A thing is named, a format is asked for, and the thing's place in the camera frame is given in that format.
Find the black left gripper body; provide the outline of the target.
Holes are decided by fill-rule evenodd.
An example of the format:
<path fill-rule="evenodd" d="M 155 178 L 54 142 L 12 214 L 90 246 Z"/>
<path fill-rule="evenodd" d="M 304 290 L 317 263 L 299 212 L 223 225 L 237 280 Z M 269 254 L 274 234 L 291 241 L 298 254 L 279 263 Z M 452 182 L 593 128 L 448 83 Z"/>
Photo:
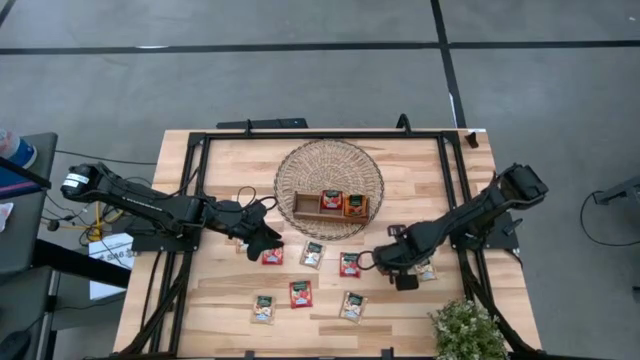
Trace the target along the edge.
<path fill-rule="evenodd" d="M 266 207 L 260 202 L 246 206 L 231 200 L 209 202 L 204 206 L 204 224 L 207 229 L 230 238 L 265 239 L 268 237 L 266 213 Z"/>

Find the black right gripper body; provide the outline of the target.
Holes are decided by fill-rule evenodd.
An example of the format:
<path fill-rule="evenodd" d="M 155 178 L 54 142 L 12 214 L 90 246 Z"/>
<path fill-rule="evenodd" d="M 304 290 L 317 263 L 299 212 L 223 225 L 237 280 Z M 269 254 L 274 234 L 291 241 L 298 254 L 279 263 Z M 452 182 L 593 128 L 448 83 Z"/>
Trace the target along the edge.
<path fill-rule="evenodd" d="M 392 283 L 398 291 L 416 290 L 420 284 L 416 276 L 414 266 L 427 259 L 433 262 L 432 257 L 426 257 L 416 241 L 405 233 L 406 225 L 391 225 L 388 234 L 394 238 L 400 247 L 400 257 L 394 261 L 400 265 L 400 273 L 391 277 Z"/>

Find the orange tea packet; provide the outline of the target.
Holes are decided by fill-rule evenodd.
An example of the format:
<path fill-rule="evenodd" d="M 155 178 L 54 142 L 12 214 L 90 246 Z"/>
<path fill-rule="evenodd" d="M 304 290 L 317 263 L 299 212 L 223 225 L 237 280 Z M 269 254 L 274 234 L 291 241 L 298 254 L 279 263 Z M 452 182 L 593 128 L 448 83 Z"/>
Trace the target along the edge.
<path fill-rule="evenodd" d="M 345 197 L 343 215 L 362 218 L 368 215 L 368 197 L 363 194 L 349 194 Z"/>

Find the wooden tea box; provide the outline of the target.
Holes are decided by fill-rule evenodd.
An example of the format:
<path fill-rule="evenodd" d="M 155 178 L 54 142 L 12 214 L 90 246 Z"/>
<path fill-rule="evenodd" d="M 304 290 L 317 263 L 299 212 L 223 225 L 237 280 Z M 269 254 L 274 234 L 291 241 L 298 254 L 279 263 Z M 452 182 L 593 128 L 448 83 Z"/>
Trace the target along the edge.
<path fill-rule="evenodd" d="M 342 210 L 325 210 L 321 208 L 321 194 L 299 193 L 294 195 L 293 216 L 295 219 L 324 221 L 331 223 L 365 225 L 369 222 L 369 198 L 368 215 L 362 218 L 345 217 Z"/>

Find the round woven placemat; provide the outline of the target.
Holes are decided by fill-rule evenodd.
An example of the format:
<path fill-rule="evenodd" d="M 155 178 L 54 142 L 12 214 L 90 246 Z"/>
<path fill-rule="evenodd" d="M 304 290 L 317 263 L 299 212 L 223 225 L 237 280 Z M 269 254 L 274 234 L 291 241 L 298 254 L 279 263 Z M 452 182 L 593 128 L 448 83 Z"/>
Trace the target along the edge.
<path fill-rule="evenodd" d="M 368 212 L 364 222 L 348 224 L 294 217 L 295 193 L 320 195 L 324 190 L 366 196 Z M 279 213 L 294 229 L 317 240 L 338 241 L 361 232 L 376 217 L 385 184 L 378 165 L 362 148 L 336 139 L 313 140 L 283 159 L 275 175 L 274 195 Z"/>

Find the green potted plant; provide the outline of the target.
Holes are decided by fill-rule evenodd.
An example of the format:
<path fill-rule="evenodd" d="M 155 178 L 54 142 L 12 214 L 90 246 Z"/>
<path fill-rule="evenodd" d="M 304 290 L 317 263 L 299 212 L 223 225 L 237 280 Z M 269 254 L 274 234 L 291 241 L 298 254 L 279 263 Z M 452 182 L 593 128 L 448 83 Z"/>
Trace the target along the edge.
<path fill-rule="evenodd" d="M 469 300 L 453 300 L 429 314 L 436 360 L 508 360 L 498 317 Z"/>

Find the white paper sheet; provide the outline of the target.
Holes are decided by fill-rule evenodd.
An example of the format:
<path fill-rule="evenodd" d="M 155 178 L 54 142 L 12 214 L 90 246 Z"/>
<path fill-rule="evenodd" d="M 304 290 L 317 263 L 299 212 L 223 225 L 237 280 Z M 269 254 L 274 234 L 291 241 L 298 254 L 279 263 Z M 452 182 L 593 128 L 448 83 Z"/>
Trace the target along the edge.
<path fill-rule="evenodd" d="M 135 255 L 131 249 L 132 242 L 133 238 L 126 233 L 110 235 L 100 241 L 90 243 L 89 256 L 131 270 L 135 263 Z M 89 298 L 91 300 L 101 300 L 123 293 L 125 289 L 126 287 L 90 281 Z"/>

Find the grey side desk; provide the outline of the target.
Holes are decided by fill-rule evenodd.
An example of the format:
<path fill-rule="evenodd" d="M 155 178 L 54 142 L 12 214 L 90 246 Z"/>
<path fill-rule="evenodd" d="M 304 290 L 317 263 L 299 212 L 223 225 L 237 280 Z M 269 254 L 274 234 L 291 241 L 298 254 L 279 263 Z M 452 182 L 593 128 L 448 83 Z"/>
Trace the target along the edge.
<path fill-rule="evenodd" d="M 34 267 L 32 258 L 45 194 L 37 192 L 9 201 L 14 208 L 0 233 L 0 342 L 27 329 L 30 343 L 24 360 L 39 360 L 52 269 Z"/>

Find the black rod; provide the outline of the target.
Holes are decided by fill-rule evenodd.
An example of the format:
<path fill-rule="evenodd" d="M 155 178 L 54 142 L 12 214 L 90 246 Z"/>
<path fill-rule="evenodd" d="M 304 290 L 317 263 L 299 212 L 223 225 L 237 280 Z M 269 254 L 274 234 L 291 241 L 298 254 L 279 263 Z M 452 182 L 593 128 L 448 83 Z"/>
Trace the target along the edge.
<path fill-rule="evenodd" d="M 38 184 L 42 189 L 50 189 L 51 182 L 23 167 L 16 165 L 8 159 L 0 157 L 0 167 L 10 170 L 23 178 L 29 179 L 31 182 Z"/>

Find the grey equipment stand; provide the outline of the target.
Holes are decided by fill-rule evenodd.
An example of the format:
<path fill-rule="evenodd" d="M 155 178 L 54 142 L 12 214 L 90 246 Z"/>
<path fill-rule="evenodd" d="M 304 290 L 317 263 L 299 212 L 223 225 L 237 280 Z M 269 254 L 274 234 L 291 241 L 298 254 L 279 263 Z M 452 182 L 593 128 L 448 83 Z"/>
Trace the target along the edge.
<path fill-rule="evenodd" d="M 607 190 L 597 192 L 594 201 L 598 205 L 609 205 L 613 200 L 626 198 L 640 206 L 640 175 L 623 181 Z"/>

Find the blue folder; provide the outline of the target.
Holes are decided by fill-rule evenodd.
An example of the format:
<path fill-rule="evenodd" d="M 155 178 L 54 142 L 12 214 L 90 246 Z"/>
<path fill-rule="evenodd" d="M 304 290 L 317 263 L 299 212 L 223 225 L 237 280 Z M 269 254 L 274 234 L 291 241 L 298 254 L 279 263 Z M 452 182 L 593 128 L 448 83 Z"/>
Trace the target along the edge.
<path fill-rule="evenodd" d="M 12 170 L 0 167 L 0 200 L 37 193 L 42 187 Z"/>

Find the plastic water bottle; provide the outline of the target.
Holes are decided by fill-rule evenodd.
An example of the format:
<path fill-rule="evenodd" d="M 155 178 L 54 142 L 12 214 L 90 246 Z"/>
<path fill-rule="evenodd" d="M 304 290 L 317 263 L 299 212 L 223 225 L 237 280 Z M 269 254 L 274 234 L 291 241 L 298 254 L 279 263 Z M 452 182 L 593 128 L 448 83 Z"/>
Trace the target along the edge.
<path fill-rule="evenodd" d="M 22 168 L 30 168 L 37 158 L 37 148 L 9 130 L 0 128 L 0 157 Z"/>

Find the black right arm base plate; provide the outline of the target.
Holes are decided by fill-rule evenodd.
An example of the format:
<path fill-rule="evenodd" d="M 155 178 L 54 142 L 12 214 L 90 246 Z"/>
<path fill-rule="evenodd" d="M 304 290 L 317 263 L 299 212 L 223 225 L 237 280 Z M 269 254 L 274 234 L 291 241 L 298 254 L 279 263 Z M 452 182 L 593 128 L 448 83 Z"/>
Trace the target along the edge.
<path fill-rule="evenodd" d="M 502 228 L 508 218 L 514 219 L 509 212 L 506 212 L 484 225 L 468 224 L 454 230 L 450 234 L 451 247 L 472 251 L 480 248 L 517 250 L 519 242 L 516 230 L 509 237 L 502 233 Z"/>

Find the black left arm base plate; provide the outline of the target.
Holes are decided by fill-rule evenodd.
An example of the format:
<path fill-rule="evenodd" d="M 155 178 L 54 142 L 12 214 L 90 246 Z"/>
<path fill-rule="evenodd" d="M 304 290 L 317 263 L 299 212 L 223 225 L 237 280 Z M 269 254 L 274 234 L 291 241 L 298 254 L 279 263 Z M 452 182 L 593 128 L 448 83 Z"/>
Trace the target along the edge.
<path fill-rule="evenodd" d="M 143 228 L 127 228 L 133 237 L 134 252 L 190 252 L 198 249 L 203 228 L 182 226 L 177 230 L 157 224 Z"/>

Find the black metal table frame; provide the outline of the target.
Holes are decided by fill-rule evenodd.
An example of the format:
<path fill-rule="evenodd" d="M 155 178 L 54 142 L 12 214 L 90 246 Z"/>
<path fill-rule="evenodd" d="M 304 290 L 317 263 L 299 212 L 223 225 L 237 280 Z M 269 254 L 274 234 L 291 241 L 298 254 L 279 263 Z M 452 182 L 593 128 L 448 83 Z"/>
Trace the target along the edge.
<path fill-rule="evenodd" d="M 191 160 L 205 171 L 206 193 L 222 199 L 247 200 L 274 195 L 274 179 L 281 161 L 297 147 L 313 140 L 336 139 L 362 148 L 378 165 L 385 195 L 376 217 L 359 233 L 327 241 L 319 269 L 299 263 L 311 237 L 294 229 L 271 204 L 267 223 L 284 241 L 282 265 L 263 265 L 235 252 L 231 241 L 205 231 L 192 258 L 186 305 L 177 353 L 181 357 L 240 357 L 252 350 L 258 357 L 379 356 L 390 347 L 399 356 L 431 356 L 436 339 L 431 312 L 463 296 L 463 282 L 455 250 L 441 246 L 434 257 L 437 279 L 416 290 L 398 291 L 386 276 L 370 267 L 370 251 L 385 245 L 392 224 L 412 224 L 442 216 L 451 201 L 460 201 L 458 185 L 446 187 L 443 175 L 454 172 L 453 158 L 441 159 L 440 147 L 429 137 L 381 133 L 332 132 L 314 135 L 296 131 L 287 139 L 272 132 L 244 138 L 221 132 L 207 150 L 189 152 L 183 130 L 165 133 L 154 174 L 157 190 L 178 189 Z M 359 278 L 341 277 L 340 254 L 358 253 Z M 313 306 L 292 309 L 289 285 L 311 282 Z M 339 317 L 344 294 L 368 298 L 359 324 Z M 274 322 L 252 323 L 259 295 L 275 299 Z"/>

